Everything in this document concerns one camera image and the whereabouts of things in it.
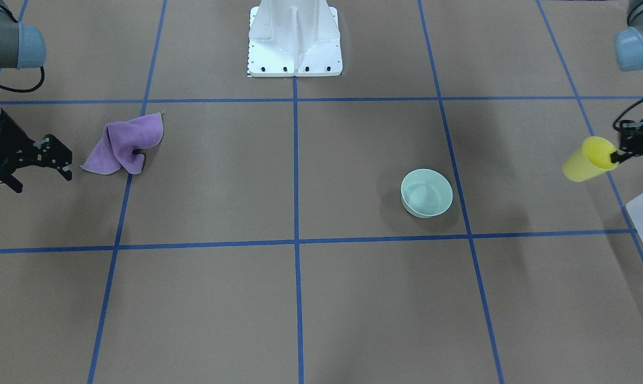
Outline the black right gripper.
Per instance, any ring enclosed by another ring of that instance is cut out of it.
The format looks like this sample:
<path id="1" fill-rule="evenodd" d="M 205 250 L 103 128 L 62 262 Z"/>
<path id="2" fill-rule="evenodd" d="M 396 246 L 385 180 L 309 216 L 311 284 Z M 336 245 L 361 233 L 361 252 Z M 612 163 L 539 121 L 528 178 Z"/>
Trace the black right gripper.
<path id="1" fill-rule="evenodd" d="M 29 166 L 54 169 L 65 180 L 72 181 L 72 164 L 73 152 L 54 135 L 33 141 L 7 112 L 0 111 L 0 184 L 21 194 L 23 183 L 13 174 Z"/>

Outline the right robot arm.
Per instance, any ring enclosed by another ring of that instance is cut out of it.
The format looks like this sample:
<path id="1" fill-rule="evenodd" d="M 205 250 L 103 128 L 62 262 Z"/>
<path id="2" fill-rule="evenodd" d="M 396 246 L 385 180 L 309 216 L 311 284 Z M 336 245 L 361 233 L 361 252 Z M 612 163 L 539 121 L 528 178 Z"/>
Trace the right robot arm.
<path id="1" fill-rule="evenodd" d="M 40 76 L 38 83 L 29 88 L 0 84 L 0 90 L 14 94 L 35 92 L 45 82 L 45 60 L 45 40 L 38 28 L 17 20 L 7 4 L 0 1 L 0 69 L 37 68 Z M 72 162 L 73 153 L 62 141 L 52 134 L 46 134 L 41 140 L 31 139 L 0 107 L 0 185 L 20 194 L 23 184 L 14 173 L 25 167 L 53 169 L 70 181 Z"/>

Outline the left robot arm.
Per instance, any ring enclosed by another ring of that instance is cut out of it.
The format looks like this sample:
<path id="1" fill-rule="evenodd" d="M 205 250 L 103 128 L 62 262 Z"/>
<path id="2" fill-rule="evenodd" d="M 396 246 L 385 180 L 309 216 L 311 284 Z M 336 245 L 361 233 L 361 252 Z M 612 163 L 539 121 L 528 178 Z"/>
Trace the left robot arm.
<path id="1" fill-rule="evenodd" d="M 623 72 L 643 70 L 643 1 L 629 1 L 626 15 L 627 29 L 616 34 L 614 39 L 616 61 Z M 621 164 L 633 157 L 643 156 L 643 119 L 625 119 L 625 115 L 643 103 L 643 98 L 627 107 L 613 121 L 618 132 L 618 150 L 610 155 L 610 161 Z"/>

